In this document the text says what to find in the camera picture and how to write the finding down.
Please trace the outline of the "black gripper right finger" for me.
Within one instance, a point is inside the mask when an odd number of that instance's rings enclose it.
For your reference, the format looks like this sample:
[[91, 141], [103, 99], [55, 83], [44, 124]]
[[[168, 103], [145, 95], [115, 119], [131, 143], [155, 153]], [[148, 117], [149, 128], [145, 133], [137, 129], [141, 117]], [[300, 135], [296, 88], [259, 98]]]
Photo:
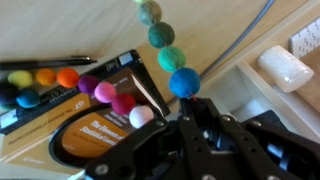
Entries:
[[215, 150], [235, 151], [253, 168], [285, 173], [281, 180], [320, 180], [320, 145], [288, 131], [273, 111], [242, 123], [221, 115], [210, 99], [198, 99], [199, 117]]

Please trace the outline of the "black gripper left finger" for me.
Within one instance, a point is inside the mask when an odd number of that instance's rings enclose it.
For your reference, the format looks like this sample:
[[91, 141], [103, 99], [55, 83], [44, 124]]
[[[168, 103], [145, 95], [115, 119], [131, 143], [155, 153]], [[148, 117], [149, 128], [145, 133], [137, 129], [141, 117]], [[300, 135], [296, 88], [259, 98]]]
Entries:
[[86, 180], [202, 180], [212, 174], [210, 147], [203, 132], [210, 128], [211, 100], [182, 99], [181, 115], [157, 118], [85, 169]]

